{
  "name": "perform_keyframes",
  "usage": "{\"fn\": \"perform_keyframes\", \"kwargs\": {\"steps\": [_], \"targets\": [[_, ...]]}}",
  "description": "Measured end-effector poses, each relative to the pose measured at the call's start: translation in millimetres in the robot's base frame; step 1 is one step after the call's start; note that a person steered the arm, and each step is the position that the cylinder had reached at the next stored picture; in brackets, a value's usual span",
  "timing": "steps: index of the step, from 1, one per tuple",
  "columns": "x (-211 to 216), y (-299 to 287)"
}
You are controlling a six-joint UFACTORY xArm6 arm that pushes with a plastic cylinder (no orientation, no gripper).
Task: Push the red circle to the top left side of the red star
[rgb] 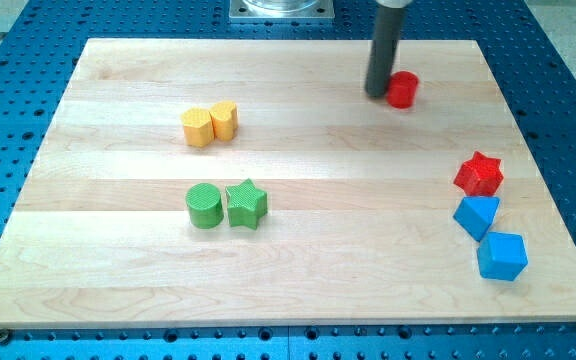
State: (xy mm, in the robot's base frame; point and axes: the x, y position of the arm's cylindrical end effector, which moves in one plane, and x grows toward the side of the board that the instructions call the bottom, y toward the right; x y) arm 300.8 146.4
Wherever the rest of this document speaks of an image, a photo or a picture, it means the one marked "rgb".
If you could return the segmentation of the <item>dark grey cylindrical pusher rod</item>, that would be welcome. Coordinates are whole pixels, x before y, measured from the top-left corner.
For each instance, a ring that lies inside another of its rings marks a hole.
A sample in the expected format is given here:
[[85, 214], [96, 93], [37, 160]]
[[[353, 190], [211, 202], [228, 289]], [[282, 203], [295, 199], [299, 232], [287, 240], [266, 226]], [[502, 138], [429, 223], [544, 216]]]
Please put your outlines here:
[[371, 98], [385, 96], [409, 0], [377, 0], [364, 90]]

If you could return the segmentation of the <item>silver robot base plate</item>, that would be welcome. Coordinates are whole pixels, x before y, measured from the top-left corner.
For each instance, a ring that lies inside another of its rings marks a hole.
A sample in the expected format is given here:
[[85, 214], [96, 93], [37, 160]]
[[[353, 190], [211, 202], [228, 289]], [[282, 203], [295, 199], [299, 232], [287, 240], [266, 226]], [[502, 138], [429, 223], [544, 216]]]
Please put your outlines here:
[[230, 0], [229, 19], [235, 22], [335, 18], [333, 0]]

